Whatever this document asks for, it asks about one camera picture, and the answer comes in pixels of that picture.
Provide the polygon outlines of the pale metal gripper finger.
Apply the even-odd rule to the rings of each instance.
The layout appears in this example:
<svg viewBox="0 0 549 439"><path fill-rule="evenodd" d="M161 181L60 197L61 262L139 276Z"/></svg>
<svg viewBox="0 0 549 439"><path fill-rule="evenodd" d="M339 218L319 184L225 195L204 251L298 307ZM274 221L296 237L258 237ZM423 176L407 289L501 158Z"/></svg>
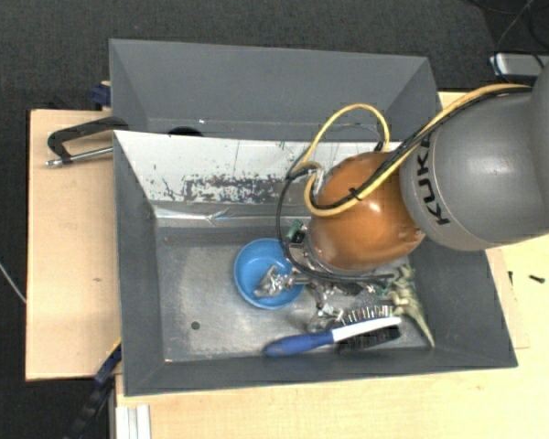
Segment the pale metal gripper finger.
<svg viewBox="0 0 549 439"><path fill-rule="evenodd" d="M288 294L294 287L288 284L258 284L253 290L255 298L275 298Z"/></svg>
<svg viewBox="0 0 549 439"><path fill-rule="evenodd" d="M295 284L293 273L279 273L279 268L271 265L262 279L262 287L292 287Z"/></svg>

